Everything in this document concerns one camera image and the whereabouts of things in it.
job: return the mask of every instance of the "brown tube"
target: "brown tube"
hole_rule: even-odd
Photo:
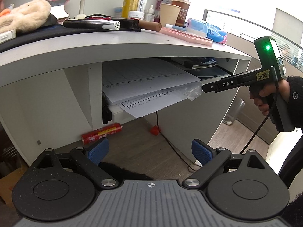
[[[159,32],[161,31],[162,25],[158,22],[151,22],[139,19],[139,28]]]

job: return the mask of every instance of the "black sleeve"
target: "black sleeve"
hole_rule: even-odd
[[[297,128],[303,128],[303,78],[291,76],[287,78],[290,86],[288,113]]]

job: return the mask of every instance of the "silver screw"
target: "silver screw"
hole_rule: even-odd
[[[198,186],[200,184],[200,181],[198,179],[195,179],[195,178],[189,178],[189,179],[186,179],[184,181],[184,183],[187,186],[194,187],[194,186]]]
[[[107,178],[107,179],[103,179],[101,181],[101,184],[105,187],[111,187],[111,186],[114,186],[116,184],[116,181],[112,178]]]

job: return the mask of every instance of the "yellow label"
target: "yellow label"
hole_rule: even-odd
[[[267,79],[269,78],[269,70],[266,70],[266,71],[263,71],[263,72],[259,72],[256,74],[256,77],[257,77],[257,81],[261,81],[261,80],[264,80],[264,79]]]

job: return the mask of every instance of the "finger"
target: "finger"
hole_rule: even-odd
[[[268,113],[269,113],[269,110],[268,110],[268,111],[265,111],[265,112],[262,112],[262,114],[263,114],[264,116],[267,116]]]
[[[269,96],[272,93],[276,93],[277,88],[274,83],[267,83],[264,88],[259,92],[261,97]]]
[[[261,112],[266,112],[266,111],[269,110],[269,105],[268,105],[268,104],[263,104],[263,105],[261,105],[261,106],[258,106],[258,108],[259,108],[259,110],[260,110]]]
[[[263,105],[263,101],[260,98],[254,98],[254,104],[256,106],[261,106]]]

